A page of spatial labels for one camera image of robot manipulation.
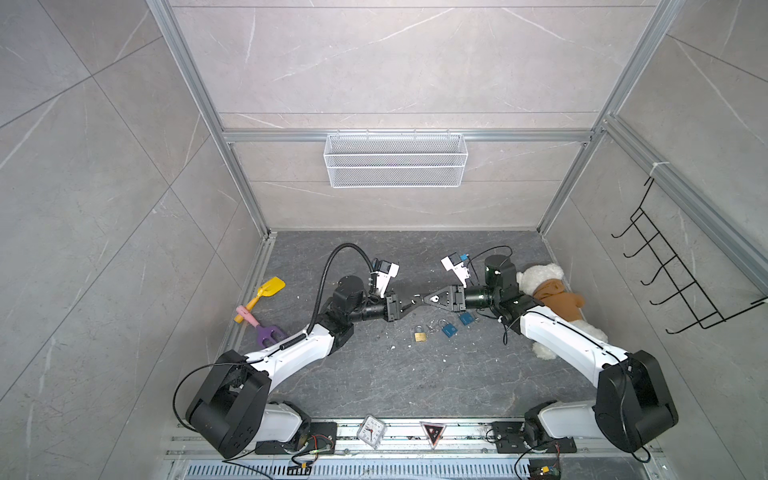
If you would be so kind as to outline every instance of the white teddy bear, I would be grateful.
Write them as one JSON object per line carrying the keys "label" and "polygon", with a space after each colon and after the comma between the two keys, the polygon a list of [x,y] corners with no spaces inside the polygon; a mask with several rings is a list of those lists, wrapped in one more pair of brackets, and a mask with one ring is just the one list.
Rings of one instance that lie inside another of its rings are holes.
{"label": "white teddy bear", "polygon": [[[578,307],[584,305],[584,298],[565,292],[565,286],[562,282],[564,278],[563,269],[555,263],[534,265],[525,272],[518,272],[517,275],[518,285],[523,293],[542,300],[552,308],[553,312],[570,321],[571,325],[596,339],[607,342],[608,336],[605,332],[590,325],[582,318]],[[557,358],[553,351],[538,342],[533,343],[533,351],[540,359],[552,360]]]}

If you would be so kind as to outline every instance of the yellow toy shovel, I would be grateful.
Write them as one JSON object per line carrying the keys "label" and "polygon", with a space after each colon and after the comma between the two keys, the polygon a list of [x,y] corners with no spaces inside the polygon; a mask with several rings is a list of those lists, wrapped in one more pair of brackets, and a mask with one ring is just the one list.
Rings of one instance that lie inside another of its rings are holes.
{"label": "yellow toy shovel", "polygon": [[[259,298],[262,296],[272,296],[275,293],[281,291],[283,288],[285,288],[286,283],[283,282],[281,279],[277,278],[276,276],[273,276],[271,280],[267,281],[265,284],[259,287],[259,289],[256,291],[256,296],[248,302],[248,304],[245,306],[246,310],[249,312],[253,310],[253,307],[256,305],[256,302],[259,301]],[[243,316],[238,315],[235,317],[235,322],[242,323],[243,322]]]}

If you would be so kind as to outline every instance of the robotic arm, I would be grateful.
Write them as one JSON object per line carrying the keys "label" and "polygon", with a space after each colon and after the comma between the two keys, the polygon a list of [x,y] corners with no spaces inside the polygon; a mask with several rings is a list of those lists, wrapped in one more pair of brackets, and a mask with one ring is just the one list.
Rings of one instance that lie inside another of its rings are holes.
{"label": "robotic arm", "polygon": [[344,346],[355,323],[371,319],[393,322],[415,306],[415,302],[403,305],[396,293],[386,292],[389,280],[397,275],[397,264],[376,261],[373,266],[369,292],[357,276],[343,277],[316,323],[296,335],[245,356],[234,350],[225,352],[187,408],[185,418],[191,429],[224,458],[234,457],[254,439],[299,450],[310,418],[288,403],[268,404],[270,392],[295,372]]}
{"label": "robotic arm", "polygon": [[620,450],[636,452],[677,424],[664,374],[652,355],[628,353],[572,326],[521,293],[516,273],[509,257],[491,255],[485,259],[485,285],[448,286],[425,296],[424,303],[451,312],[490,309],[505,329],[547,346],[598,388],[594,401],[552,401],[529,411],[525,437],[530,446],[604,436]]}

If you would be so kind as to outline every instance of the black wall hook rack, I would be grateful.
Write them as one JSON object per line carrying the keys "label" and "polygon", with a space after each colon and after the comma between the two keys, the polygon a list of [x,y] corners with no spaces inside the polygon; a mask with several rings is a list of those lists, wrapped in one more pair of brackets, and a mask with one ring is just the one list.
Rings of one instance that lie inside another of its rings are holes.
{"label": "black wall hook rack", "polygon": [[[640,234],[640,236],[643,238],[643,241],[644,241],[644,243],[643,243],[643,246],[642,246],[642,247],[640,247],[640,248],[639,248],[639,249],[638,249],[638,250],[637,250],[635,253],[632,253],[631,255],[627,255],[627,254],[625,253],[625,254],[624,254],[624,256],[625,256],[626,258],[632,258],[632,257],[634,257],[635,255],[637,255],[638,253],[640,253],[640,252],[641,252],[641,251],[642,251],[644,248],[646,248],[646,247],[647,247],[647,248],[648,248],[648,249],[649,249],[649,250],[652,252],[652,254],[654,255],[654,257],[656,258],[656,260],[658,261],[658,263],[659,263],[659,265],[660,265],[660,266],[659,266],[659,269],[658,269],[658,270],[656,270],[656,273],[654,274],[654,277],[653,277],[652,279],[650,279],[650,282],[648,282],[648,283],[645,283],[644,281],[642,281],[642,280],[641,280],[641,283],[642,283],[643,285],[645,285],[645,286],[651,285],[651,284],[652,284],[652,283],[653,283],[653,282],[654,282],[654,281],[655,281],[655,280],[658,278],[658,276],[659,276],[659,273],[661,273],[661,272],[664,272],[664,273],[666,273],[666,274],[667,274],[667,277],[670,279],[670,281],[672,282],[672,285],[674,285],[674,287],[675,287],[675,289],[676,289],[675,293],[673,293],[672,295],[669,295],[669,296],[668,296],[667,298],[665,298],[664,300],[661,300],[661,301],[660,301],[660,302],[658,302],[658,303],[656,303],[656,302],[650,302],[650,304],[651,304],[651,305],[661,305],[662,303],[666,303],[666,302],[668,302],[669,300],[672,300],[672,299],[673,299],[675,296],[678,296],[678,295],[679,295],[679,296],[680,296],[680,298],[682,298],[682,299],[683,299],[683,301],[685,302],[685,306],[687,306],[687,307],[688,307],[688,310],[690,311],[691,315],[693,315],[693,316],[694,316],[694,319],[696,319],[696,321],[695,321],[695,322],[693,322],[693,323],[691,323],[689,326],[685,326],[685,327],[683,327],[682,329],[676,330],[676,331],[674,331],[674,332],[670,331],[669,329],[666,329],[666,330],[667,330],[667,333],[669,333],[669,334],[671,334],[671,335],[674,335],[675,333],[684,332],[685,330],[688,330],[690,327],[692,327],[692,326],[694,326],[694,325],[698,325],[698,326],[700,326],[702,329],[709,329],[709,328],[712,328],[712,327],[713,327],[713,326],[715,326],[715,325],[719,325],[719,324],[721,324],[721,323],[723,323],[723,322],[726,322],[727,320],[730,320],[730,319],[734,318],[735,316],[739,316],[739,315],[741,315],[742,313],[745,313],[745,312],[749,312],[751,309],[754,309],[754,308],[757,308],[757,307],[758,307],[758,306],[760,306],[760,305],[763,305],[763,304],[765,303],[765,300],[768,300],[768,296],[764,296],[763,298],[761,298],[761,299],[758,299],[758,300],[755,300],[754,302],[752,302],[752,303],[750,304],[750,306],[748,306],[748,307],[747,307],[747,308],[745,308],[744,310],[741,310],[741,311],[739,311],[739,312],[737,312],[737,313],[734,313],[734,314],[733,314],[733,315],[731,315],[731,316],[724,316],[724,315],[723,315],[723,314],[720,312],[720,310],[719,310],[719,309],[718,309],[718,308],[715,306],[714,302],[712,301],[712,299],[710,298],[710,296],[707,294],[707,292],[704,290],[704,288],[703,288],[703,287],[702,287],[702,286],[699,284],[698,280],[696,280],[696,277],[694,277],[694,275],[693,275],[693,274],[690,272],[690,270],[688,270],[688,266],[685,264],[685,262],[683,261],[683,259],[682,259],[682,258],[680,258],[680,256],[679,256],[679,255],[677,255],[677,252],[675,251],[675,249],[674,249],[674,248],[672,248],[672,245],[670,245],[670,243],[667,241],[667,238],[666,238],[666,237],[665,237],[665,236],[664,236],[664,235],[661,233],[661,231],[660,231],[660,230],[659,230],[659,229],[656,227],[656,224],[654,223],[654,221],[653,221],[653,220],[651,220],[651,219],[650,219],[650,217],[648,216],[648,214],[647,214],[647,213],[645,213],[645,210],[643,210],[643,203],[645,202],[645,199],[646,199],[646,197],[648,196],[648,192],[650,191],[650,188],[651,188],[651,187],[654,185],[654,179],[653,179],[652,177],[649,177],[649,178],[648,178],[648,180],[646,180],[646,181],[645,181],[645,184],[644,184],[644,185],[647,185],[647,186],[648,186],[648,188],[645,190],[645,195],[643,195],[643,200],[640,200],[640,206],[639,206],[639,207],[637,207],[637,209],[636,209],[636,210],[635,210],[635,211],[634,211],[634,212],[633,212],[633,213],[632,213],[632,214],[629,216],[629,218],[630,218],[630,220],[631,220],[631,222],[630,222],[630,224],[629,224],[629,227],[627,227],[627,228],[626,228],[626,229],[625,229],[623,232],[621,232],[621,234],[619,234],[619,235],[613,235],[613,234],[611,234],[611,236],[612,236],[613,238],[622,238],[626,232],[628,232],[628,231],[629,231],[629,230],[630,230],[632,227],[634,227],[634,229],[635,229],[635,230],[637,230],[637,232],[638,232],[638,233]],[[653,230],[656,232],[656,233],[654,233],[652,236],[650,236],[650,238],[647,238],[647,237],[646,237],[646,235],[645,235],[645,234],[642,232],[642,230],[640,230],[640,228],[637,226],[637,221],[638,221],[639,219],[643,218],[643,217],[645,217],[645,219],[646,219],[646,220],[647,220],[647,221],[650,223],[650,225],[653,227]],[[656,237],[659,237],[659,238],[661,238],[661,239],[662,239],[662,240],[663,240],[663,241],[664,241],[664,242],[667,244],[667,247],[669,248],[669,250],[672,252],[672,257],[670,257],[670,258],[669,258],[668,260],[666,260],[666,261],[662,261],[662,260],[661,260],[661,258],[659,257],[659,254],[658,254],[658,252],[657,252],[656,250],[654,250],[654,247],[653,247],[653,245],[651,245],[651,244],[650,244],[650,242],[651,242],[651,241],[652,241],[654,238],[656,238]],[[688,275],[688,276],[690,277],[690,279],[691,279],[691,281],[690,281],[689,283],[687,283],[685,286],[679,286],[679,285],[677,284],[677,282],[675,282],[675,281],[674,281],[674,278],[672,278],[672,275],[670,274],[669,270],[667,270],[667,265],[669,265],[669,264],[670,264],[670,262],[672,262],[672,260],[675,260],[675,259],[677,259],[677,261],[680,263],[680,265],[682,265],[682,266],[683,266],[683,268],[685,269],[685,272],[687,273],[687,275]],[[712,306],[712,308],[714,309],[714,311],[713,311],[712,313],[710,313],[709,315],[707,315],[707,316],[704,316],[704,317],[702,317],[702,318],[699,318],[699,316],[698,316],[698,315],[696,314],[696,312],[694,311],[694,308],[693,308],[693,307],[692,307],[692,306],[691,306],[691,305],[688,303],[688,299],[687,299],[687,298],[685,298],[685,295],[683,295],[683,291],[685,291],[685,290],[687,290],[687,289],[689,289],[689,288],[691,288],[691,287],[694,287],[694,286],[695,286],[696,288],[698,288],[698,289],[699,289],[699,291],[700,291],[700,292],[701,292],[701,293],[704,295],[704,297],[707,299],[707,302],[709,302],[709,303],[710,303],[710,305]],[[712,317],[712,316],[718,316],[718,317],[720,317],[720,319],[719,319],[718,321],[714,322],[714,323],[711,323],[710,325],[704,325],[704,324],[702,323],[704,320],[706,320],[706,319],[708,319],[708,318],[710,318],[710,317]]]}

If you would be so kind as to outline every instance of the warning sign sticker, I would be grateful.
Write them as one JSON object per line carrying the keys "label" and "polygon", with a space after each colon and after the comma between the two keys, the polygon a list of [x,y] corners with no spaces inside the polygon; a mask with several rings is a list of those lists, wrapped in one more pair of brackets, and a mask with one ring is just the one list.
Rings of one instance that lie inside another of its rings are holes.
{"label": "warning sign sticker", "polygon": [[434,449],[437,447],[437,443],[440,441],[442,434],[445,432],[445,425],[442,423],[420,423],[422,424],[424,433],[427,435],[427,440],[429,441],[430,446]]}

